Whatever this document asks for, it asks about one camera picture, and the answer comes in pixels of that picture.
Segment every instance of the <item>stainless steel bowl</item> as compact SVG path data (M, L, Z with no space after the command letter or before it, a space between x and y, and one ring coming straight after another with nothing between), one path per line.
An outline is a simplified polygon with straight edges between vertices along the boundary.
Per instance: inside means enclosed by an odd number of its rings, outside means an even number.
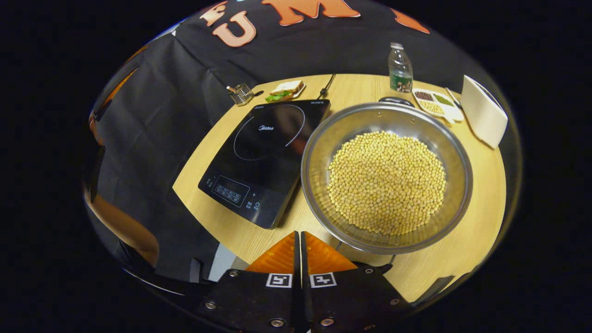
M335 211L327 191L327 167L341 145L356 135L380 130L418 138L440 158L446 171L440 209L429 223L401 236L384 236L349 225ZM465 214L473 186L469 157L446 126L415 108L381 102L354 105L323 121L304 149L301 178L306 201L318 221L340 241L376 254L417 251L442 239Z

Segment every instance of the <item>bowl rim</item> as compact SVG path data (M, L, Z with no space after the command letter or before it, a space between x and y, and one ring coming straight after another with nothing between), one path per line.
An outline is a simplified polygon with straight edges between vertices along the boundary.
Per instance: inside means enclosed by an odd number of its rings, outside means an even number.
M411 114L414 117L420 118L432 126L437 127L454 145L457 153L461 158L461 161L465 168L465 190L464 196L461 202L461 206L459 210L456 212L454 218L444 227L442 230L436 232L433 236L412 245L407 246L395 246L395 247L383 247L383 246L374 246L365 244L353 237L348 236L341 230L339 230L334 224L332 224L328 219L325 218L324 214L316 201L313 200L313 193L312 189L309 186L309 182L306 181L308 178L308 168L307 166L310 164L311 158L311 151L314 149L316 145L318 137L324 132L325 129L330 127L332 124L337 122L338 120L350 116L354 113L368 111L368 110L385 110L385 111L396 111L396 112L404 112L407 114ZM322 121L316 129L314 129L313 133L311 134L310 138L308 139L306 146L304 148L303 157L300 165L300 179L302 183L302 188L304 192L304 197L308 204L308 207L313 212L314 216L317 220L323 225L325 230L327 230L331 235L335 238L340 240L341 242L348 244L349 246L358 249L360 251L370 252L374 254L384 254L384 255L396 255L396 254L403 254L418 251L420 249L426 248L431 246L444 238L448 235L462 220L464 217L466 210L468 209L469 203L472 197L472 189L473 189L473 173L472 173L472 166L469 160L469 156L466 154L466 151L460 142L460 140L448 129L444 124L437 121L434 117L429 116L422 111L409 107L407 105L402 104L394 104L388 102L372 102L372 103L362 103L351 105L349 107L344 108L343 110L332 114L331 116L327 117L324 121Z

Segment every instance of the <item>pile of soybeans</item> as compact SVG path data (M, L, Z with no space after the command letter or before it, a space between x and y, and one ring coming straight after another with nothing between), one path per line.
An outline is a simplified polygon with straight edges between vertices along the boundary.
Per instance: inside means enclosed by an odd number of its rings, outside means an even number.
M441 161L423 142L384 131L344 143L329 177L331 202L350 225L390 236L428 223L446 187Z

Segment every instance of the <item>induction cooktop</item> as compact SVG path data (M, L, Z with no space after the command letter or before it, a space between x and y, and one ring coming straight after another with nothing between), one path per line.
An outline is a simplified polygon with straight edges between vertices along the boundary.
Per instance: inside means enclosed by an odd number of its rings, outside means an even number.
M275 228L300 179L308 138L329 100L256 105L226 139L198 188L254 224Z

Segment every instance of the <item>plastic bottle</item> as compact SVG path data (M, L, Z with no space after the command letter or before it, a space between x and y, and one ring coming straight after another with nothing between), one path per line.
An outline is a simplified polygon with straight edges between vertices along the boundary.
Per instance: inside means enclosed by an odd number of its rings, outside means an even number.
M388 72L391 77L391 89L398 92L411 92L413 87L413 67L411 60L403 51L403 45L391 42L388 55Z

